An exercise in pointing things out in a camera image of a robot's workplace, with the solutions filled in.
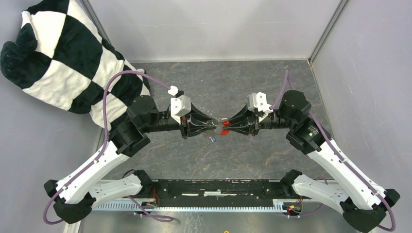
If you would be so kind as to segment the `keys with blue tag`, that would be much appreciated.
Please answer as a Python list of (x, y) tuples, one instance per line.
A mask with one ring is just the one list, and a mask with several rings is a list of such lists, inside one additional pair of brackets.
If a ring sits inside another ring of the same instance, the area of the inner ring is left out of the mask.
[(209, 139), (214, 143), (217, 142), (217, 138), (215, 136), (211, 136), (209, 137)]

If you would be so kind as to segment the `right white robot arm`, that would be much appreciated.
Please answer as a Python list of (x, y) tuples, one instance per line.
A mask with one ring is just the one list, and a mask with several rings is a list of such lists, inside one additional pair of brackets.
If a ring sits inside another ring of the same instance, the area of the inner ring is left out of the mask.
[(309, 178), (297, 170), (289, 171), (280, 181), (287, 198), (307, 197), (339, 212), (359, 232), (380, 228), (385, 217), (395, 230), (392, 207), (400, 199), (394, 189), (385, 189), (365, 175), (338, 147), (336, 141), (310, 116), (311, 104), (302, 92), (287, 91), (278, 109), (266, 101), (264, 93), (252, 93), (247, 104), (223, 124), (225, 131), (257, 135), (264, 129), (288, 129), (289, 143), (319, 164), (339, 187)]

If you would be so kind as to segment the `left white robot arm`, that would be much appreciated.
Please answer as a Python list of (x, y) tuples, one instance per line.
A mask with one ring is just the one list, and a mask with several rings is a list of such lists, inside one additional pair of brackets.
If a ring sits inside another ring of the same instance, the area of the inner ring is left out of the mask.
[(188, 138), (214, 130), (218, 123), (195, 108), (185, 95), (172, 98), (170, 107), (163, 112), (151, 96), (142, 95), (134, 99), (126, 113), (124, 122), (105, 135), (104, 144), (93, 156), (67, 177), (44, 184), (51, 198), (50, 206), (60, 221), (76, 223), (93, 208), (117, 198), (150, 196), (153, 185), (136, 174), (99, 184), (108, 172), (150, 143), (148, 133), (177, 130), (183, 138)]

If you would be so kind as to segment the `metal key holder red handle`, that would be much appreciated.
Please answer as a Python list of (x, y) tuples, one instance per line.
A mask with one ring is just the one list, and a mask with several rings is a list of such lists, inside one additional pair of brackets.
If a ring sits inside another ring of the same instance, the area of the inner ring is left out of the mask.
[(203, 136), (205, 136), (205, 137), (211, 137), (211, 136), (220, 135), (220, 134), (221, 134), (221, 131), (222, 131), (222, 129), (223, 129), (223, 123), (221, 123), (221, 124), (219, 124), (219, 125), (213, 125), (213, 126), (216, 127), (216, 129), (215, 129), (215, 130), (209, 130), (209, 131), (204, 132), (204, 133), (203, 133)]

